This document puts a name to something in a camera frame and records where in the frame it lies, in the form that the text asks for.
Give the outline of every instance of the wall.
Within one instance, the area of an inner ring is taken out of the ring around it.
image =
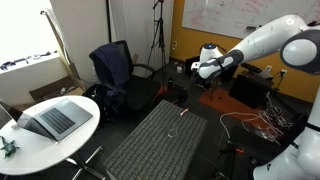
[[[22,68],[15,67],[13,70],[1,73],[0,99],[12,106],[33,103],[34,100],[29,91],[67,76],[65,67],[58,55],[42,59],[29,60],[32,65]]]
[[[184,0],[174,1],[170,45],[172,46],[173,41],[177,41],[178,47],[174,51],[172,50],[172,47],[170,48],[170,57],[185,61],[187,58],[199,56],[199,49],[204,43],[212,42],[230,50],[241,41],[241,39],[237,38],[182,28],[183,8]],[[281,62],[278,53],[253,61],[250,64],[256,65],[262,69],[264,69],[266,65],[272,65],[273,68],[270,71],[270,74],[275,75],[275,85],[280,81],[277,73],[281,69],[288,70],[288,73],[279,87],[280,92],[301,100],[314,102],[320,85],[319,76],[312,76],[287,67]],[[242,68],[238,68],[235,76],[242,70]]]
[[[81,79],[96,82],[89,54],[109,42],[105,0],[50,0]]]
[[[157,1],[142,0],[117,0],[111,1],[113,13],[114,29],[117,40],[126,40],[130,49],[131,56],[138,55],[137,63],[147,64],[154,37],[154,19],[160,18],[161,3],[158,3],[153,10],[154,3]],[[169,61],[169,43],[171,37],[173,0],[163,3],[163,31],[165,44],[165,60]],[[149,65],[155,69],[162,67],[161,49],[155,46]],[[145,71],[136,69],[134,73],[140,76],[145,75]]]

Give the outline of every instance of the round white table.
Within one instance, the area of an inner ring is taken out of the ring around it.
[[[6,175],[26,175],[45,170],[68,159],[90,139],[98,126],[100,111],[97,104],[89,98],[83,96],[62,96],[36,104],[24,112],[32,116],[64,98],[70,99],[91,113],[93,117],[60,142],[17,127],[17,123],[14,120],[9,121],[0,130],[0,136],[5,137],[7,142],[15,140],[15,145],[20,149],[9,158],[3,158],[5,151],[0,151],[0,173]],[[86,163],[79,162],[79,159],[76,162],[80,166],[80,172],[82,169],[87,168],[85,166]],[[98,175],[95,174],[96,172],[91,173],[98,177],[100,175],[99,173],[97,173]]]

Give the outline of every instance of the bag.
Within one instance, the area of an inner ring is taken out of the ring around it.
[[[101,84],[89,87],[82,96],[92,99],[99,107],[100,122],[98,127],[103,127],[104,122],[115,122],[114,117],[118,114],[120,106],[116,103],[117,95],[110,96],[110,88]]]

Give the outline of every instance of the desk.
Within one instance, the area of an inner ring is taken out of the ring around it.
[[[184,179],[207,121],[162,100],[106,159],[111,179]],[[178,135],[168,137],[174,122]]]
[[[243,71],[238,74],[230,90],[230,96],[254,109],[263,102],[265,93],[272,85],[271,81],[262,79],[257,74]]]
[[[12,157],[6,159],[3,158],[4,151],[0,151],[3,156],[0,157],[0,173],[26,175],[45,170],[73,155],[89,140],[95,132],[100,118],[98,106],[89,98],[82,96],[58,97],[36,104],[24,112],[32,116],[64,98],[70,99],[87,110],[93,117],[59,143],[20,127],[13,129],[12,125],[16,125],[16,122],[11,120],[0,130],[0,135],[5,137],[8,142],[15,140],[15,145],[20,149]]]

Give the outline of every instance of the wall outlet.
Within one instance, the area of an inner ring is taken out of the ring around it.
[[[176,50],[177,47],[178,47],[178,42],[177,41],[173,41],[172,50]]]
[[[271,71],[271,69],[272,69],[272,66],[267,65],[267,67],[266,67],[264,70],[265,70],[265,71],[267,71],[267,72],[270,72],[270,71]]]
[[[182,73],[182,67],[180,65],[177,66],[177,73]]]
[[[280,76],[285,76],[287,74],[288,70],[281,69]]]

